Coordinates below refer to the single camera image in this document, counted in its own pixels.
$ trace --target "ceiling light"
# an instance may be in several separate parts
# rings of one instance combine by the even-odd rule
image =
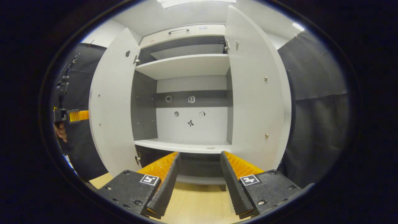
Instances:
[[[236,3],[236,0],[158,0],[164,8],[181,5],[190,2],[227,2]]]
[[[302,26],[300,26],[299,24],[297,24],[297,23],[293,23],[293,26],[296,27],[297,29],[301,30],[301,31],[304,31],[304,28]]]

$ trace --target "black curtain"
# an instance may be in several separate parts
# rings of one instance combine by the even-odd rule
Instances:
[[[68,110],[88,110],[91,81],[105,50],[106,47],[80,43],[65,58],[63,65],[66,65],[75,55],[80,53],[76,63],[68,73],[69,86],[62,103],[64,108]],[[57,81],[61,79],[62,74],[60,73]],[[57,96],[54,87],[52,101],[56,106],[58,106]],[[108,173],[95,148],[89,120],[83,120],[76,124],[65,124],[65,129],[68,135],[68,143],[64,143],[62,140],[58,142],[63,149],[73,148],[73,152],[68,154],[68,157],[78,175],[89,181]]]
[[[308,31],[278,50],[291,86],[292,128],[278,167],[300,187],[318,182],[337,161],[351,114],[344,71]]]

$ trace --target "black sticker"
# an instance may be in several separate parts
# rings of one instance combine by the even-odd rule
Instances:
[[[188,122],[188,124],[189,124],[190,127],[192,127],[192,126],[193,126],[192,120],[190,120],[190,121]]]

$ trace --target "drawer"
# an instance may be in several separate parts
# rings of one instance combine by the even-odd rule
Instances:
[[[141,48],[146,48],[158,43],[187,37],[224,36],[224,24],[199,24],[181,26],[167,29],[144,37],[140,43]]]

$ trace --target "door hinge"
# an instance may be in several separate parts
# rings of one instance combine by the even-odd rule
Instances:
[[[135,56],[135,58],[134,58],[134,64],[139,64],[140,63],[140,60],[138,59],[138,55],[136,55]]]
[[[224,47],[224,50],[225,50],[225,51],[228,51],[228,49],[229,49],[229,43],[228,43],[228,40],[225,40],[225,47]]]
[[[138,152],[138,156],[134,156],[135,161],[137,162],[137,165],[139,165],[139,161],[141,160],[141,153]]]

